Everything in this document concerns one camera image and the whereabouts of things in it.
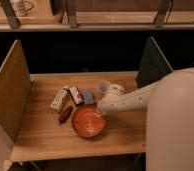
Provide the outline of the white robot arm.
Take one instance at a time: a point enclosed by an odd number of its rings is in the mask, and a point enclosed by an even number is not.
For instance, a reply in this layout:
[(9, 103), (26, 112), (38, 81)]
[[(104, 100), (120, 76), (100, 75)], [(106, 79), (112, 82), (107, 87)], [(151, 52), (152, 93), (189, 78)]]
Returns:
[(109, 89), (105, 115), (145, 109), (146, 171), (194, 171), (194, 67), (127, 94)]

